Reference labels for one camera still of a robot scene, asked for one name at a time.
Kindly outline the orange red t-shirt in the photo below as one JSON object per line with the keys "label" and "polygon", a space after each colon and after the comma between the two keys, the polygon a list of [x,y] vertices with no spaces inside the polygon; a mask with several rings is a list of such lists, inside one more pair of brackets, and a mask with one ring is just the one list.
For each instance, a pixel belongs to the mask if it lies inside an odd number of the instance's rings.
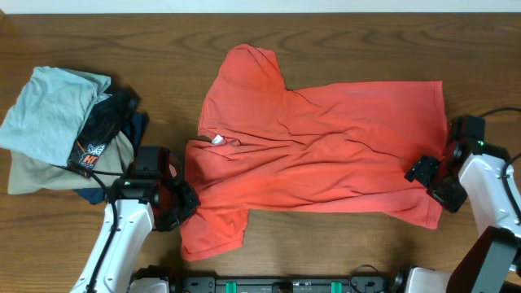
{"label": "orange red t-shirt", "polygon": [[277,55],[225,57],[186,146],[200,205],[181,227],[185,260],[243,245],[252,210],[382,212],[435,229],[441,206],[405,173],[447,139],[440,81],[334,83],[289,90]]}

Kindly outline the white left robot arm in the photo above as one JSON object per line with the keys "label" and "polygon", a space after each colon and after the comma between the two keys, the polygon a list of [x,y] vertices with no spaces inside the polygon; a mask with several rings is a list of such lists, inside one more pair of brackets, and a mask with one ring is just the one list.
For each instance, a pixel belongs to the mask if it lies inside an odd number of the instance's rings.
{"label": "white left robot arm", "polygon": [[174,230],[199,205],[195,192],[179,177],[115,180],[98,239],[72,291],[168,292],[165,275],[133,280],[138,253],[150,233]]}

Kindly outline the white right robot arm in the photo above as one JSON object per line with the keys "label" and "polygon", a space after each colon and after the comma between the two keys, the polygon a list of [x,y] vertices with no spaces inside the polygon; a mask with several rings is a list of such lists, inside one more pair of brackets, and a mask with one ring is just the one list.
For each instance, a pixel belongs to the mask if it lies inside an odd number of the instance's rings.
{"label": "white right robot arm", "polygon": [[451,143],[446,160],[424,157],[411,169],[409,178],[448,211],[470,202],[479,238],[452,273],[410,269],[405,292],[520,292],[506,279],[520,272],[520,193],[512,162],[506,149],[465,138]]}

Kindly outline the navy blue folded garment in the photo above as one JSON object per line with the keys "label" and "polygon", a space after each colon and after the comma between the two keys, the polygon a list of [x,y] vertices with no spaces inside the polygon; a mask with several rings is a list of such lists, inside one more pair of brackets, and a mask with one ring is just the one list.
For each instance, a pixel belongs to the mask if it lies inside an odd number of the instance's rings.
{"label": "navy blue folded garment", "polygon": [[[149,121],[150,119],[146,113],[135,112],[121,129],[123,134],[131,142],[134,148],[134,154],[137,154]],[[74,190],[74,192],[93,205],[102,203],[105,199],[104,191],[99,187],[77,189]]]}

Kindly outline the black shirt with orange print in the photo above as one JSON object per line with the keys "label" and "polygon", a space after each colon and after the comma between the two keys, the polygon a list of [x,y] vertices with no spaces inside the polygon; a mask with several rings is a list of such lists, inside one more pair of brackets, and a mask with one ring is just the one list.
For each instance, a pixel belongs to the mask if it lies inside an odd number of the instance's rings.
{"label": "black shirt with orange print", "polygon": [[68,157],[68,171],[90,177],[100,156],[132,117],[139,97],[130,88],[109,86],[88,115]]}

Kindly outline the beige folded shirt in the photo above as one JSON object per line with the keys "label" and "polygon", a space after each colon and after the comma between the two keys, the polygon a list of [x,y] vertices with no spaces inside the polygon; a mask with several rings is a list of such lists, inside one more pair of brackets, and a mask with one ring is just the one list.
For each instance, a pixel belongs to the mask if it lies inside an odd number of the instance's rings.
{"label": "beige folded shirt", "polygon": [[[42,163],[22,153],[13,151],[11,157],[7,189],[9,195],[28,194],[40,189],[72,190],[99,187],[92,177]],[[101,153],[94,171],[123,173],[133,160],[134,147],[130,140],[119,132]]]}

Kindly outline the light blue folded shirt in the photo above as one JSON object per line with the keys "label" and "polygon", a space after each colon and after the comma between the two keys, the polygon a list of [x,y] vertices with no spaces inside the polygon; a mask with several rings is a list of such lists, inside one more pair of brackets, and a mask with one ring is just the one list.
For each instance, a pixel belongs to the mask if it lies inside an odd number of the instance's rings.
{"label": "light blue folded shirt", "polygon": [[65,166],[95,104],[107,98],[108,76],[35,67],[1,125],[1,148]]}

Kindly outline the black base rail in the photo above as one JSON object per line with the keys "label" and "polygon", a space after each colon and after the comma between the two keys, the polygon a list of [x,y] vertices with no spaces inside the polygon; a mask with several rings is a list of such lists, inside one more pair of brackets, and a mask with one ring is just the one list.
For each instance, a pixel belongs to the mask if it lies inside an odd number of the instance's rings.
{"label": "black base rail", "polygon": [[352,275],[324,278],[174,276],[159,266],[138,270],[127,291],[164,293],[392,293],[405,290],[405,275],[390,278],[363,265]]}

